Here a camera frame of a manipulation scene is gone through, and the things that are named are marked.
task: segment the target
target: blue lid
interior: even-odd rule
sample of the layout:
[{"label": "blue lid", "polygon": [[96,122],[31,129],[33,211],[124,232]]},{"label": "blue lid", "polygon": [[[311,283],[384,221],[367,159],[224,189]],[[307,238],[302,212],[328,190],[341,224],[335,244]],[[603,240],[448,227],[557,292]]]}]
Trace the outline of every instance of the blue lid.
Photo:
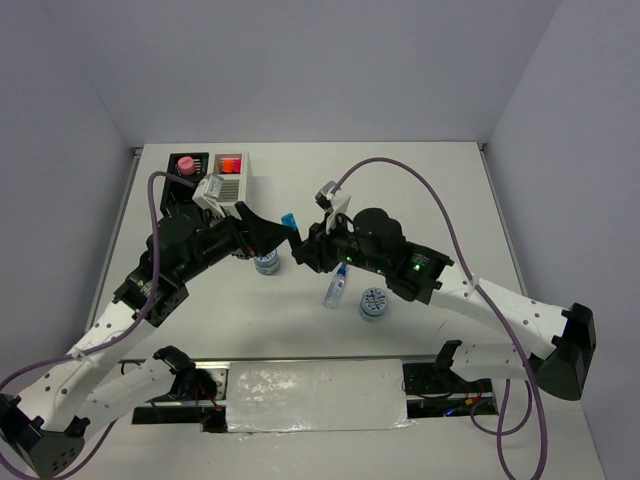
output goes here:
[{"label": "blue lid", "polygon": [[283,215],[280,220],[282,221],[282,224],[284,226],[291,227],[295,231],[298,231],[298,225],[296,225],[296,219],[293,217],[293,213],[287,213],[286,215]]}]

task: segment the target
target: purple cable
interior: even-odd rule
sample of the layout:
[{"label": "purple cable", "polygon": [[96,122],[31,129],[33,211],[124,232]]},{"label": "purple cable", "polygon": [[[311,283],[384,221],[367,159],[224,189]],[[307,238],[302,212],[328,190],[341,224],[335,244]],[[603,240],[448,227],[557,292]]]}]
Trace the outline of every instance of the purple cable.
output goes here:
[{"label": "purple cable", "polygon": [[[160,241],[159,241],[159,237],[160,237],[160,232],[158,229],[158,215],[156,213],[156,204],[153,198],[153,182],[156,178],[158,177],[166,177],[167,179],[173,181],[173,182],[177,182],[177,183],[181,183],[183,185],[186,185],[188,187],[193,187],[193,183],[189,182],[187,180],[185,180],[184,178],[181,177],[177,177],[175,175],[171,175],[170,173],[166,173],[166,172],[154,172],[149,176],[149,180],[147,181],[147,198],[149,201],[149,212],[151,215],[151,235],[152,235],[152,243],[153,243],[153,258],[152,258],[152,273],[151,273],[151,290],[149,292],[149,296],[147,297],[147,301],[145,302],[145,304],[142,306],[142,308],[140,309],[140,311],[138,312],[138,316],[136,317],[135,321],[129,326],[129,328],[127,328],[124,332],[122,332],[121,335],[109,340],[108,342],[105,342],[101,345],[98,345],[96,347],[91,347],[88,348],[87,350],[84,350],[82,353],[84,355],[92,355],[94,353],[100,352],[106,348],[109,348],[113,345],[115,345],[118,342],[121,342],[122,340],[124,340],[127,336],[129,336],[131,334],[131,332],[133,332],[138,325],[140,325],[140,323],[142,323],[142,321],[144,320],[144,318],[147,316],[147,314],[149,313],[149,311],[151,310],[151,308],[153,307],[153,300],[155,299],[156,294],[158,293],[158,280],[160,279]],[[66,354],[66,355],[60,355],[58,357],[53,357],[53,358],[49,358],[47,360],[41,360],[39,362],[35,362],[32,363],[31,365],[27,365],[26,367],[23,367],[19,370],[16,370],[15,372],[13,372],[11,375],[9,375],[7,378],[5,378],[1,383],[0,383],[0,392],[2,392],[2,390],[5,389],[5,387],[12,382],[13,380],[15,380],[16,378],[20,377],[21,375],[24,375],[25,373],[31,372],[32,370],[36,370],[38,368],[42,368],[42,367],[48,367],[51,365],[57,365],[59,363],[63,363],[66,362],[67,360],[72,360],[73,356],[70,354]],[[59,477],[55,477],[56,479],[66,479],[69,478],[71,475],[76,474],[80,469],[82,469],[88,462],[89,460],[91,460],[93,458],[93,456],[97,453],[98,449],[102,446],[102,444],[104,443],[104,441],[107,438],[107,435],[109,435],[109,432],[111,431],[111,429],[113,428],[113,426],[115,425],[115,422],[109,424],[109,426],[107,427],[107,429],[104,431],[104,433],[102,434],[102,437],[100,437],[100,440],[98,441],[98,443],[96,444],[96,446],[93,448],[93,450],[89,453],[89,455],[87,455],[87,457],[76,467],[74,468],[72,471],[70,471],[69,473],[66,473],[64,475],[61,475]],[[13,465],[11,465],[9,463],[9,461],[4,457],[4,455],[2,455],[2,452],[0,452],[0,464],[7,469],[10,473],[12,473],[13,475],[15,475],[18,478],[21,478],[23,480],[39,480],[37,477],[32,477],[30,475],[26,475],[24,473],[22,473],[21,471],[19,471],[18,469],[16,469]]]},{"label": "purple cable", "polygon": [[[522,418],[522,420],[518,425],[513,427],[511,430],[502,432],[503,437],[506,437],[507,435],[513,435],[514,433],[519,432],[522,429],[522,427],[524,427],[529,421],[529,417],[531,416],[531,412],[533,411],[533,397],[531,396],[531,387],[529,386],[529,382],[524,382],[524,385],[527,387],[527,411],[525,412],[524,417]],[[505,389],[511,389],[511,380],[506,381]],[[476,411],[478,407],[480,405],[490,402],[491,400],[492,399],[490,398],[485,398],[483,400],[480,400],[479,402],[474,403],[473,407],[471,407],[471,413],[469,414],[469,417],[471,418],[471,422],[476,426],[478,430],[484,433],[487,433],[489,435],[498,435],[497,431],[494,432],[493,430],[489,430],[488,428],[483,427],[478,423],[478,420],[476,419]]]},{"label": "purple cable", "polygon": [[[415,178],[417,178],[418,181],[422,183],[422,185],[424,185],[424,187],[427,190],[429,190],[429,193],[431,194],[434,201],[438,205],[438,208],[440,209],[440,213],[442,214],[444,221],[447,224],[447,229],[449,230],[449,235],[451,236],[451,241],[453,242],[453,248],[458,257],[458,261],[460,262],[460,266],[462,267],[462,270],[464,271],[467,278],[471,281],[473,279],[473,274],[471,273],[471,270],[467,265],[464,255],[462,254],[462,249],[460,248],[460,242],[458,241],[458,236],[456,235],[455,229],[453,228],[453,223],[451,222],[449,213],[447,212],[444,204],[442,203],[442,200],[440,200],[440,197],[438,196],[436,191],[433,189],[431,184],[429,184],[429,182],[427,182],[427,180],[425,180],[425,178],[422,175],[420,175],[418,172],[416,172],[413,168],[409,167],[408,165],[405,165],[402,162],[399,162],[398,160],[393,160],[391,158],[385,158],[385,157],[368,158],[366,160],[362,160],[361,162],[356,163],[353,167],[351,167],[347,171],[347,173],[345,173],[342,176],[342,178],[338,180],[338,183],[336,183],[336,185],[333,187],[333,189],[331,190],[331,193],[336,193],[340,189],[340,187],[342,187],[342,184],[347,180],[347,178],[351,176],[353,172],[355,172],[360,167],[368,165],[369,163],[389,163],[391,165],[400,167],[403,170],[406,170],[407,172],[409,172]],[[529,364],[527,354],[524,351],[524,348],[522,347],[520,340],[518,340],[518,337],[513,331],[513,328],[511,328],[511,325],[509,325],[509,322],[507,321],[503,313],[500,311],[498,306],[491,299],[489,294],[487,294],[485,289],[482,288],[481,285],[476,286],[476,291],[480,294],[480,296],[484,299],[484,301],[487,302],[487,304],[489,305],[489,308],[491,308],[493,313],[495,313],[496,317],[498,317],[498,320],[500,320],[500,323],[502,324],[504,329],[507,331],[509,338],[513,342],[513,345],[516,348],[516,351],[518,352],[520,359],[522,360],[522,365],[527,373],[529,384],[531,385],[533,399],[535,400],[535,404],[536,404],[536,412],[538,413],[538,424],[540,427],[540,457],[538,458],[538,465],[536,466],[536,471],[531,477],[531,480],[538,480],[540,479],[540,477],[542,477],[542,473],[544,472],[545,466],[547,464],[547,451],[548,451],[547,420],[544,414],[544,407],[542,405],[542,398],[540,397],[540,389],[538,388],[538,382],[537,382],[535,373],[533,372],[533,369]],[[513,474],[509,470],[509,466],[506,463],[503,448],[502,448],[502,437],[505,435],[505,432],[502,431],[502,427],[504,425],[505,410],[507,406],[506,400],[508,400],[509,398],[510,384],[511,382],[508,382],[506,384],[504,399],[502,401],[502,408],[500,409],[500,413],[498,415],[498,430],[496,432],[496,446],[498,450],[498,458],[500,460],[500,465],[502,466],[504,473],[506,474],[507,478],[509,478],[510,480],[516,480],[516,478],[513,476]]]}]

